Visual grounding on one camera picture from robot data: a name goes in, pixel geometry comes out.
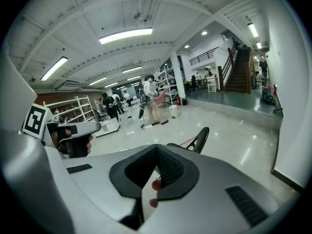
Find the metal shelving unit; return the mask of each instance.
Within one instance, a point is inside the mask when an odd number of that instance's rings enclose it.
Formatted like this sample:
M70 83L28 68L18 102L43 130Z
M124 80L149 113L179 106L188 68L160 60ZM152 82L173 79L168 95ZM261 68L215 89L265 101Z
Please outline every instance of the metal shelving unit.
M84 104L81 104L80 102L82 100L87 100L86 103ZM63 112L59 112L58 114L56 114L55 116L61 116L61 115L64 115L64 114L67 114L69 112L73 112L75 110L80 110L80 114L69 119L70 121L72 120L75 120L75 119L78 119L80 117L83 117L83 122L86 122L86 121L91 121L91 120L95 120L95 115L94 115L94 112L93 112L93 108L91 106L91 103L90 103L90 100L89 100L89 97L88 96L85 96L85 97L82 97L82 98L78 98L76 97L75 99L70 99L70 100L65 100L65 101L60 101L60 102L55 102L55 103L51 103L51 104L45 104L45 102L43 102L43 105L45 107L48 107L50 109L52 108L57 108L57 107L61 107L61 106L65 106L65 105L71 105L71 109L68 109L66 111L63 111ZM87 112L84 112L83 111L83 107L86 107L86 106L89 106L91 108L91 110L87 111ZM86 114L87 113L91 113L93 114L92 117L86 117Z
M157 77L164 77L164 79L157 81L157 87L158 87L159 92L165 91L165 95L170 98L170 102L167 102L167 101L166 102L171 104L171 105L177 104L177 100L174 101L174 99L177 98L177 96L178 96L178 92L176 92L174 94L171 93L171 88L176 87L176 85L171 85L169 82L172 79L174 79L174 80L176 79L173 75L174 75L173 68L165 68L157 76ZM160 87L160 85L164 82L166 82L166 85Z

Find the tiled floor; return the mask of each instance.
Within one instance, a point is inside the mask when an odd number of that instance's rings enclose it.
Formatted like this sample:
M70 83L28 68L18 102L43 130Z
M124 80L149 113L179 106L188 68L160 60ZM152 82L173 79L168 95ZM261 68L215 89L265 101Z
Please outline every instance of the tiled floor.
M250 95L236 92L217 92L216 94L209 94L208 89L200 89L197 92L188 94L187 98L242 108L271 117L282 117L281 111L273 112L275 106L267 105L260 101L261 91L259 88L252 90ZM277 97L274 97L274 99L276 103L279 103Z
M91 155L102 155L146 144L177 144L195 137L204 127L210 128L202 155L224 160L247 174L266 188L277 201L284 203L293 192L289 186L270 174L273 164L277 135L237 118L230 118L218 112L209 112L195 106L179 106L180 116L170 119L169 108L161 108L163 116L169 118L165 125L146 125L141 129L138 119L138 106L129 109L121 115L121 127L118 132L92 140ZM133 122L127 122L127 116L132 115ZM156 197L151 188L152 181L158 177L153 173L150 181L143 189L143 210L146 217L150 216L153 208L149 199Z

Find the wall-mounted light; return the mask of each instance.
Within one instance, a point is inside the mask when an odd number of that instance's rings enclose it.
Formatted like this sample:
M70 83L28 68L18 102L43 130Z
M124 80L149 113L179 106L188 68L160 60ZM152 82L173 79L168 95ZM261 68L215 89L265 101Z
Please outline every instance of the wall-mounted light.
M104 78L102 78L102 79L99 79L99 80L96 80L96 81L94 81L94 82L91 82L91 83L89 84L89 86L92 86L92 85L94 85L94 84L96 84L96 83L98 83L98 82L100 82L100 81L105 80L105 79L107 79L107 77L104 77Z
M250 31L252 32L253 37L258 37L258 33L254 27L254 24L251 22L251 23L248 23L247 25L248 25Z
M141 67L137 67L137 68L128 69L128 70L122 71L122 73L127 73L127 72L134 71L136 69L141 69L141 68L142 68L142 66Z
M108 87L114 86L114 85L116 85L116 84L118 84L118 82L115 82L115 83L113 83L113 84L111 84L111 85L107 85L107 86L105 86L105 88L108 88Z
M67 61L67 57L61 57L59 60L57 60L57 62L54 63L52 67L47 71L47 73L45 73L45 75L41 78L41 81L47 80L59 67L61 67Z
M143 29L134 29L134 30L126 30L121 31L118 33L114 33L99 39L100 43L106 44L111 41L124 39L128 37L135 37L135 36L143 36L143 35L150 35L152 33L152 28L143 28Z
M134 79L137 79L137 78L140 78L141 76L137 76L137 77L133 77L133 78L130 78L130 79L127 79L127 80L134 80Z

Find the ceiling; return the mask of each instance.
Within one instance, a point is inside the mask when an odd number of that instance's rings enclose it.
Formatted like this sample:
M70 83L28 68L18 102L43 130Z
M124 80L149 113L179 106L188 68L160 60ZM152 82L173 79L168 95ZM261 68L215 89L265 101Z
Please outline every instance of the ceiling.
M206 35L202 35L201 33L203 31L207 31ZM207 27L204 27L202 30L200 30L198 33L196 33L191 39L189 39L186 43L190 46L189 48L184 48L185 44L182 45L178 52L184 52L184 51L191 51L193 48L195 48L197 45L204 42L207 38L210 38L212 36L221 34L227 30L226 27L224 27L222 24L218 23L217 21L213 21L211 24L209 24Z
M138 11L146 21L134 19ZM200 42L197 35L202 29L218 30L214 18L228 20L255 45L245 15L254 20L261 41L267 40L261 11L253 0L141 0L140 9L138 0L31 0L11 29L9 54L24 77L36 78L30 84L35 90L55 89L65 79L77 80L85 88L102 88L154 73L172 50L188 41ZM152 27L153 33L105 45L98 40L141 27ZM68 61L40 81L62 56ZM142 69L121 72L136 66ZM88 86L103 77L107 79Z

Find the brown wall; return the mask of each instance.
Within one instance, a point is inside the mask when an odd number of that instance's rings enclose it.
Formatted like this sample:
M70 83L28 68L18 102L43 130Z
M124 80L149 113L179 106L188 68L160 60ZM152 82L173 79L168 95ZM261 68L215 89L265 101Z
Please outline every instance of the brown wall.
M60 102L60 101L64 101L64 100L75 99L75 97L82 98L85 96L89 97L91 105L94 108L96 108L95 103L94 103L94 99L98 100L99 98L102 98L102 93L101 92L68 92L68 93L39 94L37 99L35 100L35 103L43 106L43 102L45 102L45 104L51 104L51 103ZM80 102L81 102L81 104L87 103L87 101L85 101L85 100L80 101ZM70 109L70 108L71 108L70 104L65 105L65 106L61 106L61 107L57 107L57 109L60 112L65 111L65 110ZM85 106L82 109L84 112L91 110L91 108L89 106ZM56 110L56 108L51 108L52 113L54 113L55 110ZM78 116L80 114L81 114L81 112L79 110L74 110L74 111L71 111L67 114L61 115L61 117L64 121L65 117L73 118L73 117ZM86 115L86 117L91 117L91 116L93 116L92 113L88 113ZM82 122L82 121L83 121L83 117L79 117L76 120L74 120L73 122Z

